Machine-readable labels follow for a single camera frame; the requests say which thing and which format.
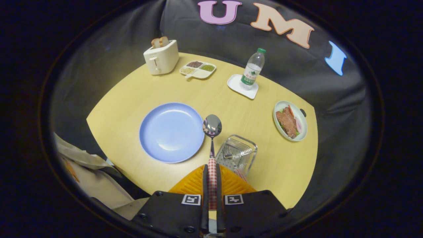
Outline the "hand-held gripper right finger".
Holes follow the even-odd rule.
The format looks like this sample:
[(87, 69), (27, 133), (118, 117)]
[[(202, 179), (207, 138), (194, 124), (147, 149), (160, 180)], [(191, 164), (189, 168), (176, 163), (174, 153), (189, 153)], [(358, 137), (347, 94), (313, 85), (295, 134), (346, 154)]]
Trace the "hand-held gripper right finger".
[(256, 191), (225, 166), (216, 166), (216, 224), (224, 237), (272, 237), (289, 214), (269, 190)]

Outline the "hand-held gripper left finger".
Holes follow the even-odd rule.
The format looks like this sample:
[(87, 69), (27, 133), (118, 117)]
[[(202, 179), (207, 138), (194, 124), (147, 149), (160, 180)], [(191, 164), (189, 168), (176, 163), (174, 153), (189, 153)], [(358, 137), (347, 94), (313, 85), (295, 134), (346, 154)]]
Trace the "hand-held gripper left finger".
[(155, 191), (132, 222), (166, 238), (200, 238), (208, 232), (208, 166), (186, 175), (169, 191)]

